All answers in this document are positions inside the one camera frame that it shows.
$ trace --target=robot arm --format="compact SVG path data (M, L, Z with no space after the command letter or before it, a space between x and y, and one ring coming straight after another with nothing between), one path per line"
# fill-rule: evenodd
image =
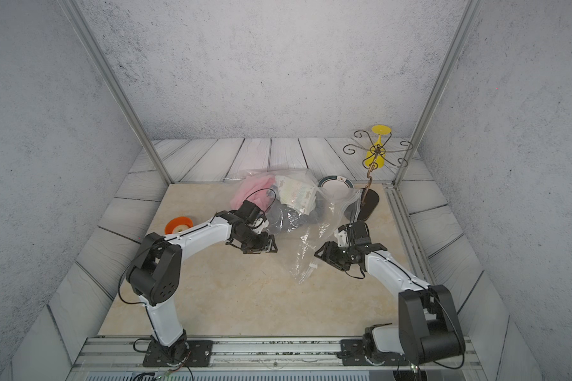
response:
M398 326L378 325L365 330L362 345L367 361L378 364L389 352L404 355L414 365L463 354L464 337L451 294L403 268L379 243L371 243L363 222L344 225L337 242L327 242L315 256L347 271L358 264L398 300Z
M226 242L244 254L277 252L274 236L259 232L262 216L258 206L244 201L239 209L216 213L209 221L182 233L150 233L142 240L126 270L126 279L151 321L153 337L149 348L158 348L170 363L181 361L187 353L187 335L174 303L184 260L218 242ZM235 240L240 247L233 244Z

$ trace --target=gray textured wall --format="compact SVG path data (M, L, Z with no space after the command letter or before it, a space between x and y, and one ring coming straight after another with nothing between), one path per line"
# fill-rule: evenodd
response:
M55 0L0 0L0 370L139 143Z
M79 0L149 136L412 132L466 0Z
M486 0L420 149L550 380L572 380L572 0Z

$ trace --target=plastic bag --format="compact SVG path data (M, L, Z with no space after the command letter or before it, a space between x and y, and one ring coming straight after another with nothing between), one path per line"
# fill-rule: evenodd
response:
M268 225L262 231L275 235L276 258L298 283L318 267L315 251L347 222L345 209L350 207L353 219L360 209L362 190L331 193L317 186L307 168L248 172L228 180L236 180L231 208L239 208L247 199L265 212Z

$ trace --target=wire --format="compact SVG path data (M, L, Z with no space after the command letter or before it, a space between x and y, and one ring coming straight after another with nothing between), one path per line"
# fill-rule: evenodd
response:
M139 349L137 349L137 348L135 347L135 345L136 345L136 344L138 343L138 341L140 341L140 340L148 340L148 341L150 341L151 338L141 337L141 338L139 338L139 339L136 339L136 341L133 342L133 349L134 349L137 353L145 353L145 354L148 354L148 351L141 351L141 350L139 350Z
M343 272L345 272L345 275L347 275L350 278L354 278L354 279L364 279L366 277L366 275L364 274L364 271L362 270L362 267L358 266L358 268L360 269L360 273L362 274L362 277L355 277L353 275L349 275L347 271L343 270Z
M193 377L193 372L191 371L191 368L187 367L188 372L191 374L191 381L195 381L195 377Z
M127 272L127 269L129 269L129 266L131 266L131 264L134 263L134 261L135 261L136 259L138 259L139 257L141 257L141 256L142 256L143 254L145 254L146 252L149 252L150 250L152 250L152 249L154 249L154 248L160 247L164 242L169 242L169 241L175 240L176 238L179 238L179 237L180 237L180 235L177 235L177 236L175 236L175 237L173 237L173 238L170 238L169 240L163 240L163 241L161 241L161 242L159 242L159 243L155 243L155 244L152 245L150 248L148 248L148 249L146 249L146 250L143 250L141 253L139 253L138 255L136 255L135 258L133 258L133 259L131 260L131 262L125 267L125 270L123 270L123 272L121 273L121 276L119 277L119 286L118 286L117 291L116 291L117 295L119 296L119 299L120 299L123 303L125 303L125 304L144 304L144 302L128 302L128 301L125 301L125 300L123 299L123 297L121 296L121 284L122 284L122 282L123 282L123 277L125 276L125 273Z
M263 216L265 216L265 218L267 218L267 210L269 210L269 208L271 208L271 206L273 205L273 203L274 203L274 202L276 201L276 199L277 199L277 194L276 194L276 191L275 191L274 189L272 189L272 188L260 188L260 189L258 189L258 190L255 190L254 192L248 194L248 197L246 197L246 198L244 199L244 201L247 200L247 199L249 199L250 196L253 195L254 193L257 193L257 192L262 191L262 190L270 190L270 191L273 192L273 201L269 204L269 206L267 207L267 209L263 210ZM256 228L258 228L259 226L261 226L262 224L263 224L263 221L260 221L260 223L259 223L258 225L256 225L256 226L251 226L251 228L252 228L252 229L256 229Z
M144 378L145 376L155 377L155 373L154 373L154 372L139 373L139 374L137 374L135 377L133 377L133 378L131 379L131 381L142 381L142 378Z
M411 276L404 271L404 269L400 266L398 266L396 263L392 262L391 260L389 260L388 258L384 257L383 255L381 255L380 253L376 252L376 251L372 251L373 253L379 255L380 257L382 257L384 260L386 260L387 262L393 264L394 266L396 266L400 271L403 272L403 274L405 274L407 276L407 278L409 278L409 280L411 281L412 284L421 287L423 290L426 291L430 291L428 290L426 287L416 283L413 281L413 279L411 278ZM451 327L453 327L454 331L456 329L456 326L453 324L453 321L451 320L451 317L449 316L449 314L447 313L447 311L445 310L445 308L443 307L443 304L439 301L439 299L437 297L434 298L434 300L439 304L440 308L443 310L443 312L445 313L445 316L447 317L447 320L449 320L449 324L451 324ZM451 370L457 370L460 369L461 367L464 366L464 353L466 352L466 347L462 344L462 341L460 340L460 335L458 335L458 332L455 332L456 334L456 339L458 340L458 347L460 347L460 351L462 352L462 362L460 363L460 365L458 366L447 366L447 365L443 365L439 362L433 361L433 363L435 363L436 365L440 365L443 368L447 368L447 369L451 369Z

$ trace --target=marble tabletop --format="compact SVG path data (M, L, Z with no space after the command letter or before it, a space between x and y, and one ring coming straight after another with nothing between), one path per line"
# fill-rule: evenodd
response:
M195 224L229 209L226 187L233 184L170 185L148 232L163 234L172 218ZM367 221L374 243L382 243L409 268L397 226L381 184L377 208ZM174 294L179 319L189 335L207 336L360 336L373 324L396 323L398 306L378 280L348 277L320 263L302 284L288 272L297 241L276 236L279 252L244 255L224 243L214 244L183 262ZM356 266L350 273L359 276ZM124 282L122 297L137 301ZM144 308L116 298L99 335L150 335Z

